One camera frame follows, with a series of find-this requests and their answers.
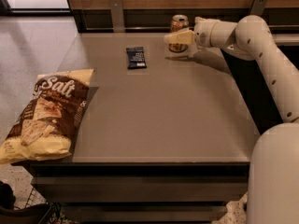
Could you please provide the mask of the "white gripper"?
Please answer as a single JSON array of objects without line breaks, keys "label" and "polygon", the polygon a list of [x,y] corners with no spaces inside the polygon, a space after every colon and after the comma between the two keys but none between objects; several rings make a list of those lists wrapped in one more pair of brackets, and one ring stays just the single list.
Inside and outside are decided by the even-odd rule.
[{"label": "white gripper", "polygon": [[211,47],[212,30],[218,20],[195,17],[194,32],[192,30],[177,31],[164,36],[166,44],[192,44],[194,41],[200,47]]}]

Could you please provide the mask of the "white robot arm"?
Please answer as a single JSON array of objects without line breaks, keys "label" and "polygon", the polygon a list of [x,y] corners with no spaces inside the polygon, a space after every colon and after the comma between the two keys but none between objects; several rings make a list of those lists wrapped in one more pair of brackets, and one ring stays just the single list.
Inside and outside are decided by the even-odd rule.
[{"label": "white robot arm", "polygon": [[258,64],[283,122],[264,132],[253,149],[247,224],[299,224],[299,71],[278,48],[264,19],[197,17],[192,30],[170,33],[164,42],[216,47]]}]

